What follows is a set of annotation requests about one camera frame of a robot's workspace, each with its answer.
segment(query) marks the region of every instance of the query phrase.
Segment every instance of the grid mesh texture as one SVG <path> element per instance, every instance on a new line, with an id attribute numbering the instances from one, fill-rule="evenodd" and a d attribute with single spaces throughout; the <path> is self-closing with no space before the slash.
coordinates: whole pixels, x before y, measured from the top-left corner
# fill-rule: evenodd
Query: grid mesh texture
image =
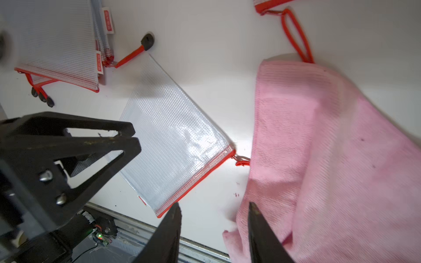
<path id="1" fill-rule="evenodd" d="M 47 82 L 47 81 L 51 80 L 47 77 L 40 77 L 40 76 L 33 75 L 33 74 L 31 74 L 31 78 L 32 78 L 32 82 L 34 83 L 34 85 L 37 85 L 37 84 L 40 84 L 40 83 Z"/>
<path id="2" fill-rule="evenodd" d="M 141 83 L 120 120 L 133 124 L 142 152 L 120 173 L 159 216 L 234 147 L 149 54 L 139 59 Z"/>
<path id="3" fill-rule="evenodd" d="M 2 0 L 0 13 L 18 35 L 18 68 L 99 89 L 89 0 Z"/>

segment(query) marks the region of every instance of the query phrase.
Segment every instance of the pink towel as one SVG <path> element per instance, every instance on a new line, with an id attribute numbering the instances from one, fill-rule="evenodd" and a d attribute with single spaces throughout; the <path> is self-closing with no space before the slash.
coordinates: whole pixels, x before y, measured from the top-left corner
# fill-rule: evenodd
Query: pink towel
<path id="1" fill-rule="evenodd" d="M 421 261 L 420 149 L 324 67 L 260 66 L 233 263 L 250 262 L 250 201 L 296 262 Z"/>

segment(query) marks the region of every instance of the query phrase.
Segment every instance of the metal screw head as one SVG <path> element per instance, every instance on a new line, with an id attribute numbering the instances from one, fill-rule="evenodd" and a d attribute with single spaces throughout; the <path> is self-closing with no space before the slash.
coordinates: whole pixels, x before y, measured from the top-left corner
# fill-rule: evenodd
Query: metal screw head
<path id="1" fill-rule="evenodd" d="M 50 170 L 46 170 L 45 172 L 40 174 L 41 182 L 48 182 L 51 179 L 53 179 L 53 173 Z"/>
<path id="2" fill-rule="evenodd" d="M 62 193 L 61 196 L 57 197 L 56 204 L 63 205 L 67 201 L 67 197 L 65 193 Z"/>

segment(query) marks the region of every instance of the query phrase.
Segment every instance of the red label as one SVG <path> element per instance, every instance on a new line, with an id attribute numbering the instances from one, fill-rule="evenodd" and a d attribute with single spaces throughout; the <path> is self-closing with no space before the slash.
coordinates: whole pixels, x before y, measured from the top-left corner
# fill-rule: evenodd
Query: red label
<path id="1" fill-rule="evenodd" d="M 99 72 L 102 72 L 102 66 L 101 66 L 101 54 L 96 54 L 96 67 Z"/>
<path id="2" fill-rule="evenodd" d="M 109 20 L 108 10 L 104 10 L 104 17 L 105 17 L 105 25 L 107 26 L 107 30 L 112 31 L 111 21 Z"/>

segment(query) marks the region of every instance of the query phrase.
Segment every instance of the white table surface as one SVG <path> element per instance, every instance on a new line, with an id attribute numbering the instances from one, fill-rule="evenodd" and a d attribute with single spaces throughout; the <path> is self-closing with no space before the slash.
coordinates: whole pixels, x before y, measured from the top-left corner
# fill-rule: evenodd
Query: white table surface
<path id="1" fill-rule="evenodd" d="M 421 137 L 421 1 L 295 0 L 287 5 L 317 63 L 348 77 L 392 121 L 413 138 Z M 258 66 L 263 59 L 295 53 L 280 20 L 260 17 L 252 0 L 104 0 L 104 6 L 112 11 L 115 60 L 138 48 L 152 31 L 151 55 L 230 136 L 238 153 L 250 156 Z M 52 109 L 32 97 L 23 74 L 1 73 L 0 103 L 9 118 L 51 110 L 118 120 L 139 83 L 137 65 L 134 60 L 106 69 L 107 85 L 99 93 L 66 83 L 46 85 L 56 103 Z M 236 228 L 248 172 L 228 160 L 188 193 L 180 201 L 181 235 L 226 252 L 221 234 Z M 78 175 L 71 184 L 85 178 Z M 120 175 L 91 201 L 154 226 L 160 222 Z"/>

